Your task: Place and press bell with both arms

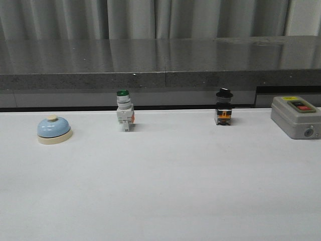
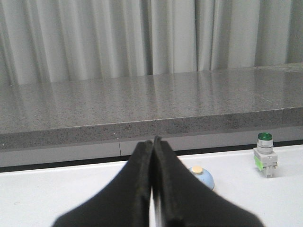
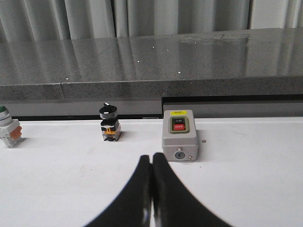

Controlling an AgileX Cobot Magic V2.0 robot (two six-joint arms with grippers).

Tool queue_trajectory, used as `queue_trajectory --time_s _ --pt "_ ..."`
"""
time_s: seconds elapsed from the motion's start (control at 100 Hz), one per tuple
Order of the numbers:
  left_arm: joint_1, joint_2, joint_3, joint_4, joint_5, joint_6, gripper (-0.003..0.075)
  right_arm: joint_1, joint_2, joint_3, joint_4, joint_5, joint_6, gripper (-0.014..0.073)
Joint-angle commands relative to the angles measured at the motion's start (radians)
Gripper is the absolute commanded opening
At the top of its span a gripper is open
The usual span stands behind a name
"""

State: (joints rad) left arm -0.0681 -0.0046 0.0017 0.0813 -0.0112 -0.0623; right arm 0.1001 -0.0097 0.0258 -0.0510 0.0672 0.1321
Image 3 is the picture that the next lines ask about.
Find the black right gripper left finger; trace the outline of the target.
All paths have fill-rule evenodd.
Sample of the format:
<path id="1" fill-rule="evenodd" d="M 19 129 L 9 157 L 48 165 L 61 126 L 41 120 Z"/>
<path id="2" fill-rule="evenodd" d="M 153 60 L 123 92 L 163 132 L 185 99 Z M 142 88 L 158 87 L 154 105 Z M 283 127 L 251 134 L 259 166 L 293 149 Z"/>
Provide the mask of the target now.
<path id="1" fill-rule="evenodd" d="M 151 175 L 148 155 L 140 157 L 131 178 L 113 202 L 88 227 L 148 227 L 151 218 Z"/>

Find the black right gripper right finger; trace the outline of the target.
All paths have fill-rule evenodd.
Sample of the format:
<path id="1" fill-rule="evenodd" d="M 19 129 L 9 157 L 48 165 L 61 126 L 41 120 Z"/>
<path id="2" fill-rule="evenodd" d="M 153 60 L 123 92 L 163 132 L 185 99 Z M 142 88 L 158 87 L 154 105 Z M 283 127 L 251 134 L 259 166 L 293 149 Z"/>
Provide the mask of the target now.
<path id="1" fill-rule="evenodd" d="M 153 204 L 157 227 L 229 227 L 178 179 L 164 154 L 153 155 Z"/>

